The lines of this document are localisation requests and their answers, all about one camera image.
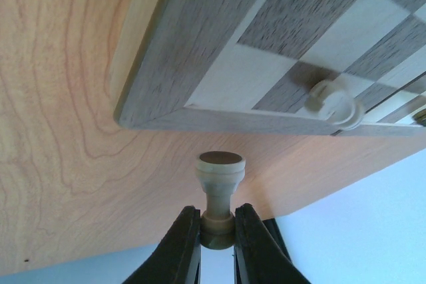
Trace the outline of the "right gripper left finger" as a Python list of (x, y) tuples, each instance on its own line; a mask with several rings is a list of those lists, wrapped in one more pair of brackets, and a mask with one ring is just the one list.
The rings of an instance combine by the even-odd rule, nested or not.
[(150, 257), (125, 283), (199, 283), (200, 210), (186, 206)]

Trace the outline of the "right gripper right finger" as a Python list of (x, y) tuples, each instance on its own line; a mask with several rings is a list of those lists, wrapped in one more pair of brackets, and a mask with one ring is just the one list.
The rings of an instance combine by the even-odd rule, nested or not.
[(236, 283), (308, 283), (284, 255), (251, 204), (236, 209)]

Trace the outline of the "wooden folding chess board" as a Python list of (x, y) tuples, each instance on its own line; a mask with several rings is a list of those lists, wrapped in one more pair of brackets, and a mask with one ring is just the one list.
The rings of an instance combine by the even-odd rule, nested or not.
[[(410, 135), (425, 129), (425, 0), (132, 0), (119, 68), (128, 129)], [(306, 112), (322, 80), (362, 103), (357, 128)]]

